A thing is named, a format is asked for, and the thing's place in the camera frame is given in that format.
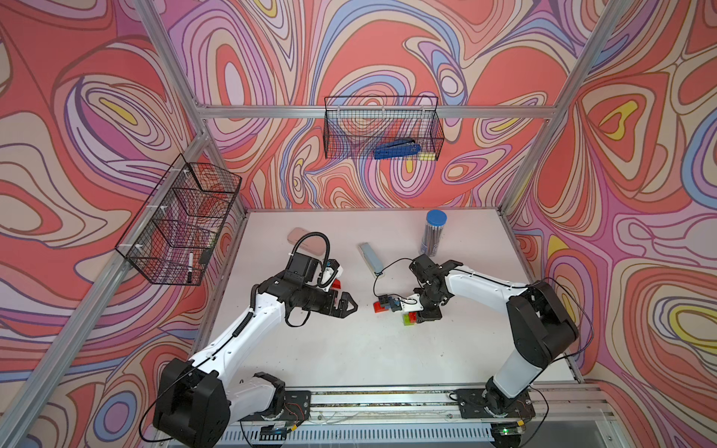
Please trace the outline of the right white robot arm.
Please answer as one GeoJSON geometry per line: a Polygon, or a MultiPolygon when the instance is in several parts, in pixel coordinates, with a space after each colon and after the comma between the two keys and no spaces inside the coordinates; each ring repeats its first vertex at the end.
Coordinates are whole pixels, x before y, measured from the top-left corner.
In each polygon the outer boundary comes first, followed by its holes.
{"type": "Polygon", "coordinates": [[[418,280],[416,323],[443,318],[441,307],[454,297],[483,304],[507,315],[513,353],[485,385],[483,400],[493,414],[504,414],[555,360],[575,343],[579,330],[555,290],[545,281],[519,285],[469,269],[450,259],[413,259],[409,270],[418,280]]]}

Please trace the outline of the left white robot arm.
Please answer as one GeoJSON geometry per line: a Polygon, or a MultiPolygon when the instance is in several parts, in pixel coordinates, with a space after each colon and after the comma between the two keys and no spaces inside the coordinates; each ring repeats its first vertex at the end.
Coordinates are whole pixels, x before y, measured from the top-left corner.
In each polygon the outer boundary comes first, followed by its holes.
{"type": "Polygon", "coordinates": [[[346,291],[270,278],[253,286],[248,309],[189,360],[175,358],[162,371],[149,414],[158,431],[189,447],[213,447],[227,427],[250,416],[275,418],[285,409],[286,384],[255,373],[235,384],[248,355],[295,308],[346,318],[358,304],[346,291]]]}

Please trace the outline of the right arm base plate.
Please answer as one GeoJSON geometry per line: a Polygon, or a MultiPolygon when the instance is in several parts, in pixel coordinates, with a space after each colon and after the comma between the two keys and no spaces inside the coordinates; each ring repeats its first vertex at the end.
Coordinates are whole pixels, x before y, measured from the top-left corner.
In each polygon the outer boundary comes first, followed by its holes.
{"type": "Polygon", "coordinates": [[[461,388],[448,394],[457,403],[463,419],[530,420],[536,416],[528,390],[506,398],[497,389],[461,388]]]}

